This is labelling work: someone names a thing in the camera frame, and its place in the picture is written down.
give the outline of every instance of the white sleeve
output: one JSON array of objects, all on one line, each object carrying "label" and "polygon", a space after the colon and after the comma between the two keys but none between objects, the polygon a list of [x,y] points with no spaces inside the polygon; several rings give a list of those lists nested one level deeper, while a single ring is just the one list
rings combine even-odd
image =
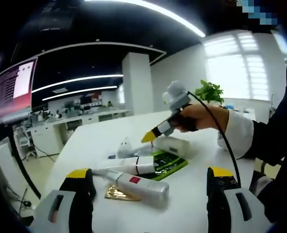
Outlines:
[{"label": "white sleeve", "polygon": [[[230,110],[225,136],[232,148],[235,158],[241,158],[251,147],[253,139],[253,121]],[[218,145],[223,149],[228,150],[220,132],[218,136]]]}]

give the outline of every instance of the hand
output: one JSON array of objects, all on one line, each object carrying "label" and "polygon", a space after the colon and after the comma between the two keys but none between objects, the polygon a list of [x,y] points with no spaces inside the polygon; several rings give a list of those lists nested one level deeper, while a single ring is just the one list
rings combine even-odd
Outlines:
[{"label": "hand", "polygon": [[[226,131],[227,122],[229,120],[229,111],[220,107],[207,105],[209,110],[215,116],[216,120],[218,121],[219,125],[223,132]],[[218,130],[218,127],[211,117],[210,113],[202,106],[201,104],[193,104],[181,112],[181,115],[184,117],[191,117],[196,119],[195,124],[199,130],[207,129],[207,128],[214,128]],[[183,126],[177,126],[181,132],[187,132],[187,129],[184,129]]]}]

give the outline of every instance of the black ceiling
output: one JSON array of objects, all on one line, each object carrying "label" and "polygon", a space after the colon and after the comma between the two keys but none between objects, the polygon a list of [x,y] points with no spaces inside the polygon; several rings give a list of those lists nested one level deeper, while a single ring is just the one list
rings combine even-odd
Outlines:
[{"label": "black ceiling", "polygon": [[[231,0],[148,0],[183,17],[206,35],[232,29],[269,32],[272,26],[259,25],[258,19],[248,19],[241,7]],[[145,47],[153,46],[167,54],[165,58],[192,45],[200,37],[190,29],[158,12],[141,6],[119,2],[85,2],[84,0],[51,0],[38,8],[16,40],[5,51],[1,69],[35,56],[43,51],[71,44],[120,42]],[[150,61],[158,52],[134,47],[90,45],[67,48],[39,57],[34,76],[34,89],[64,80],[100,74],[121,73],[121,61],[130,52],[149,54]],[[106,85],[104,79],[86,82],[93,88]],[[71,84],[67,89],[81,88]],[[34,105],[51,89],[33,96]]]}]

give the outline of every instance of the floor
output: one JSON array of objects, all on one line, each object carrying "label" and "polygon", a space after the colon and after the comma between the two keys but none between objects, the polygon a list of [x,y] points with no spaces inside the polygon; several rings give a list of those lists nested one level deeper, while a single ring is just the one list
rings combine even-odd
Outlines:
[{"label": "floor", "polygon": [[[52,155],[51,158],[53,160],[57,160],[58,155]],[[36,188],[39,190],[40,193],[43,193],[45,183],[49,177],[49,174],[51,172],[52,166],[54,162],[49,157],[42,157],[42,158],[34,158],[30,157],[28,161],[23,161],[23,164],[31,178],[31,180],[34,182]],[[259,159],[256,159],[255,161],[255,170],[260,171],[261,169],[262,161]],[[271,178],[275,178],[280,166],[270,166],[266,165],[265,167],[265,173],[267,176]],[[26,196],[26,200],[31,201],[32,205],[35,208],[39,204],[39,199],[34,194],[34,192],[28,188]],[[21,216],[30,216],[33,215],[33,210],[22,210]]]}]

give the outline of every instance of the potted plant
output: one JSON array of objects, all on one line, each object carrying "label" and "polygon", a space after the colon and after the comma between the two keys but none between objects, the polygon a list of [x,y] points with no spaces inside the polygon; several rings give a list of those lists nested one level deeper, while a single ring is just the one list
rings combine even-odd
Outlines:
[{"label": "potted plant", "polygon": [[201,88],[196,89],[195,95],[202,101],[206,101],[207,103],[220,103],[224,102],[224,99],[221,98],[221,94],[223,94],[223,90],[220,89],[220,85],[216,85],[213,83],[207,83],[204,80],[201,80],[201,84],[203,85]]}]

